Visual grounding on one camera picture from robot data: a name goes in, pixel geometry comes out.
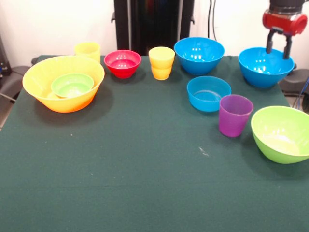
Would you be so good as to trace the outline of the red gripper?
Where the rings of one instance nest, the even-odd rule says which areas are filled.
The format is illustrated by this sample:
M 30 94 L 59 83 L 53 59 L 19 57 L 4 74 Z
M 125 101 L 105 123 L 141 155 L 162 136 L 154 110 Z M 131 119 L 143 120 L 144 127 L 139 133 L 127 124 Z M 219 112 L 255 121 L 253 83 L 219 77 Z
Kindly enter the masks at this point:
M 308 17 L 305 14 L 283 15 L 266 10 L 263 14 L 262 22 L 265 28 L 270 29 L 267 36 L 266 53 L 270 54 L 272 52 L 272 38 L 276 31 L 278 31 L 286 35 L 283 58 L 288 59 L 292 47 L 292 36 L 301 34 L 304 31 L 307 26 Z

